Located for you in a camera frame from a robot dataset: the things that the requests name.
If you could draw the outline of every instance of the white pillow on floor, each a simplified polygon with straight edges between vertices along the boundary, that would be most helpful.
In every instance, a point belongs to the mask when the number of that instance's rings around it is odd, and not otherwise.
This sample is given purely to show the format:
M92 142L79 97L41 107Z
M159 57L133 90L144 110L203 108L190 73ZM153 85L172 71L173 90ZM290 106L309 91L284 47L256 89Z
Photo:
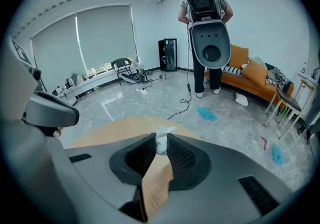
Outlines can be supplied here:
M244 95L235 94L235 101L244 107L248 106L248 99Z

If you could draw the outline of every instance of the roller shade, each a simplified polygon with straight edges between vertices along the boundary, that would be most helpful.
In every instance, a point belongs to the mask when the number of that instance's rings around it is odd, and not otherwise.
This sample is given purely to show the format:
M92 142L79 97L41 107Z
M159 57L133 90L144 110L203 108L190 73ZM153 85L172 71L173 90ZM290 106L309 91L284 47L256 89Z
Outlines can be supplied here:
M63 86L73 73L85 73L76 33L76 18L69 16L32 38L34 58L49 92Z
M109 6L77 14L80 46L87 69L137 55L129 6Z

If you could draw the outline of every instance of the marble floor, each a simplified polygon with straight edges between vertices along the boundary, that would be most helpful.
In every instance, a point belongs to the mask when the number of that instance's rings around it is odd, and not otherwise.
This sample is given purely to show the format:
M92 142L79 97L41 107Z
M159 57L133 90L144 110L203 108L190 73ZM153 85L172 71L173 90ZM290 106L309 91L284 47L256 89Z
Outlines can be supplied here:
M159 78L162 71L155 71L150 76ZM147 101L152 104L157 117L168 118L174 112L182 111L186 104L181 104L182 98L189 100L187 90L187 72L177 71L167 73L165 81L157 80L149 92ZM214 95L209 90L209 83L205 82L205 92L202 99L198 99L193 92L193 73L189 74L189 83L192 89L192 101L188 111L174 116L171 120L188 128L203 140L238 150L257 163L274 173L283 180L292 190L305 185L312 177L316 163L319 160L319 141L314 136L310 146L304 143L303 136L297 134L296 128L279 140L280 129L275 119L267 127L262 126L271 114L264 114L268 103L250 93L240 89L222 85L221 92ZM105 125L123 117L133 115L153 116L150 105L144 103L142 94L137 91L147 85L118 83L101 88L81 99L75 107L80 112L80 119L76 126L65 128L62 131L61 141L67 147L86 133L99 126ZM235 102L235 93L241 93L248 98L248 107ZM197 112L197 107L206 107L216 116L215 121L204 120ZM267 149L264 151L264 141L267 139ZM272 160L271 146L278 145L284 155L284 164L280 167Z

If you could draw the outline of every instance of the red object on floor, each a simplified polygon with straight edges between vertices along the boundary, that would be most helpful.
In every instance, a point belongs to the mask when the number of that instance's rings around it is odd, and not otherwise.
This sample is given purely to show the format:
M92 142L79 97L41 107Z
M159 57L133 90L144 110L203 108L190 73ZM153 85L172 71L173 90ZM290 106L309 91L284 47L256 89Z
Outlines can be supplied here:
M262 137L262 136L260 136L261 137L261 139L263 139L264 140L264 147L263 147L263 150L264 151L266 151L266 148L267 148L267 140L264 138L264 137Z

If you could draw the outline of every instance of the blue cloth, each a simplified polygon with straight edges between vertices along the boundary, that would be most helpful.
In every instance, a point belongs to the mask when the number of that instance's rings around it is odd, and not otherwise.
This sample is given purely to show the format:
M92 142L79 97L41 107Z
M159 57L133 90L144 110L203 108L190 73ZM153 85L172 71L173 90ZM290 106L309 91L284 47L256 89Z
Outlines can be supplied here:
M198 107L196 110L203 119L209 119L211 121L216 120L216 116L211 111L209 111L209 109Z
M284 155L281 148L278 145L272 145L272 159L277 166L281 166L284 163Z

